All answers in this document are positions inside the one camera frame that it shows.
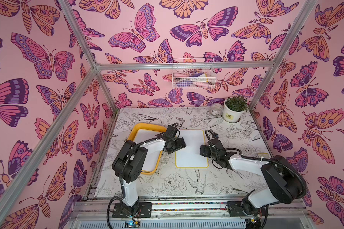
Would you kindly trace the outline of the aluminium rail base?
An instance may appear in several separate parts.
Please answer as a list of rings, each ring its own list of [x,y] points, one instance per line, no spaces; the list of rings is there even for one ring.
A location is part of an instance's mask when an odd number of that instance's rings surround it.
[[[126,221],[140,221],[139,229],[315,229],[310,214],[300,200],[289,205],[270,205],[259,218],[231,217],[228,201],[241,201],[241,195],[217,197],[141,197],[152,203],[150,218],[113,218],[114,201],[100,198],[75,204],[67,229],[124,229]]]

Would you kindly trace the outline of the clear tape roll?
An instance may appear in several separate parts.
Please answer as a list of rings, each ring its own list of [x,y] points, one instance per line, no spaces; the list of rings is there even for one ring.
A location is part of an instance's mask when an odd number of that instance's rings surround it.
[[[214,103],[211,105],[210,113],[211,113],[211,115],[213,115],[215,117],[219,117],[222,115],[223,110],[224,110],[223,105],[221,105],[219,103]]]

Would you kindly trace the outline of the potted green plant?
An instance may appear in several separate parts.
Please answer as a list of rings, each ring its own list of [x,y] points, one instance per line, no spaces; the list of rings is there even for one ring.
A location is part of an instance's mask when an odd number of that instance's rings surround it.
[[[244,112],[248,111],[247,98],[244,96],[233,96],[227,98],[223,103],[223,112],[221,117],[228,123],[239,121]]]

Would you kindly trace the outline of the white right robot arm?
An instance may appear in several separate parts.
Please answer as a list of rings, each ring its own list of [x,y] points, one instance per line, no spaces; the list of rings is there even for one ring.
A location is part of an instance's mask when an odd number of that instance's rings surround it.
[[[240,204],[243,214],[253,216],[262,207],[291,204],[307,194],[307,184],[299,172],[282,156],[272,158],[246,156],[237,148],[225,148],[212,130],[206,130],[207,145],[200,155],[212,159],[219,169],[242,170],[264,177],[266,186],[249,192]]]

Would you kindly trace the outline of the yellow-framed whiteboard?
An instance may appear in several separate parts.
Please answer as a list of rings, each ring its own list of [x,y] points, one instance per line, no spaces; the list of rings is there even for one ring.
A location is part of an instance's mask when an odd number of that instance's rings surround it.
[[[200,155],[200,146],[205,144],[203,130],[181,130],[186,147],[175,152],[175,166],[179,169],[206,169],[208,158]]]
[[[142,141],[155,138],[158,131],[152,131],[147,129],[139,129],[133,139],[134,142],[140,143]],[[151,175],[155,173],[160,156],[162,153],[161,141],[159,143],[147,143],[147,145],[142,145],[142,147],[148,150],[147,156],[145,158],[141,173],[144,175]]]

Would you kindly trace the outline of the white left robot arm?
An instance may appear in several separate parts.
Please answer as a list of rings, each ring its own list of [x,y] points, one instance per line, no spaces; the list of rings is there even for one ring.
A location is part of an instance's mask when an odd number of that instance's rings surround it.
[[[184,139],[180,137],[178,126],[178,123],[174,123],[152,138],[144,138],[139,142],[127,140],[124,143],[112,164],[121,187],[121,196],[113,196],[109,202],[111,204],[115,200],[119,201],[120,211],[116,212],[114,209],[113,217],[122,213],[123,216],[132,218],[142,212],[136,180],[143,172],[148,156],[162,151],[171,154],[186,148]]]

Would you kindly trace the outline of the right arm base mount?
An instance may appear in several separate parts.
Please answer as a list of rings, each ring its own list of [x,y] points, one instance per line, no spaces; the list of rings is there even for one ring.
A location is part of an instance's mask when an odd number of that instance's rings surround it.
[[[269,206],[264,205],[261,208],[256,208],[248,199],[251,194],[252,192],[248,193],[242,201],[228,201],[225,210],[231,217],[259,218],[260,214],[268,210]]]

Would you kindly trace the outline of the aluminium cage frame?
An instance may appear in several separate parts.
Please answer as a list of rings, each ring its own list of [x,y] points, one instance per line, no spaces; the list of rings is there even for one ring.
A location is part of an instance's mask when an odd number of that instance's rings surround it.
[[[105,70],[152,70],[152,69],[173,69],[175,67],[182,69],[196,69],[203,68],[207,64],[205,62],[196,62],[196,63],[176,63],[176,64],[119,64],[119,65],[106,65],[98,64],[90,52],[90,49],[86,43],[86,40],[81,34],[80,27],[77,23],[77,20],[73,14],[73,10],[68,3],[68,1],[59,1],[63,14],[69,20],[69,24],[77,39],[79,45],[82,48],[86,59],[91,67],[90,71],[86,75],[85,79],[81,81],[77,87],[75,94],[70,98],[70,101],[66,104],[64,110],[60,113],[59,117],[53,122],[50,126],[45,137],[38,143],[34,148],[34,151],[31,157],[28,160],[28,164],[24,165],[24,168],[19,172],[19,175],[14,180],[13,184],[9,186],[7,191],[4,193],[3,197],[0,199],[0,226],[2,225],[4,219],[8,215],[9,211],[13,208],[15,202],[19,198],[19,195],[24,191],[26,184],[32,174],[35,172],[36,168],[40,165],[40,162],[45,157],[47,149],[50,147],[51,143],[54,141],[56,135],[59,133],[60,129],[65,125],[66,121],[72,114],[75,106],[82,98],[83,93],[86,90],[86,86],[91,82],[92,79],[96,78],[102,89],[105,92],[105,96],[108,102],[113,105],[113,100],[111,98],[110,92],[105,85],[103,77],[100,74],[100,71]],[[266,62],[220,62],[213,64],[215,68],[238,68],[238,67],[269,67],[271,70],[277,69],[279,62],[284,58],[286,51],[289,49],[294,37],[300,31],[300,28],[304,25],[307,18],[309,17],[311,11],[316,5],[316,1],[305,1],[298,15],[296,16],[293,26],[290,29],[289,35],[287,35],[286,40],[284,41],[282,47],[279,49],[279,52],[276,54],[276,57],[273,61]]]

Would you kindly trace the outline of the white knit work glove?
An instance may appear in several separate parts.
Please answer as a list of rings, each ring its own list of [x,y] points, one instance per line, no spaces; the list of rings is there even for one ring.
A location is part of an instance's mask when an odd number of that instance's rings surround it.
[[[268,159],[271,158],[271,155],[269,153],[257,153],[257,156],[259,158],[260,161],[263,161],[264,158]]]

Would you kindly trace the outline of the yellow storage tray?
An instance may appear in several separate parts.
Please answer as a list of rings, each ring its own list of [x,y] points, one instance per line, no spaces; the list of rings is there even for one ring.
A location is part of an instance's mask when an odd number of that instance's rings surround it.
[[[158,131],[160,133],[162,132],[165,132],[166,131],[166,128],[163,127],[163,126],[159,126],[159,125],[154,125],[154,124],[147,124],[147,123],[138,123],[134,126],[132,132],[130,133],[129,135],[129,138],[128,140],[131,140],[133,141],[137,131],[139,129],[147,129],[147,130],[152,130],[152,131]],[[164,148],[164,145],[165,145],[165,141],[163,139],[159,139],[159,140],[156,140],[156,135],[155,135],[155,138],[152,138],[153,140],[151,141],[152,143],[159,143],[161,141],[161,148],[163,150]]]

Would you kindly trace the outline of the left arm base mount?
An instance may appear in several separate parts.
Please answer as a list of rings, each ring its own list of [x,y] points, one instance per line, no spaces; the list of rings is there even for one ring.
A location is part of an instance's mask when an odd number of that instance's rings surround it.
[[[121,203],[116,203],[112,217],[115,218],[150,218],[152,215],[151,202],[136,202],[133,206],[128,206]]]

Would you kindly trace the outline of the green circuit board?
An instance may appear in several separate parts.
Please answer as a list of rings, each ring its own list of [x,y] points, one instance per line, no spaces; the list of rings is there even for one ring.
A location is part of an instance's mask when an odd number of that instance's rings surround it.
[[[125,229],[138,229],[140,227],[140,221],[126,221],[124,224]]]

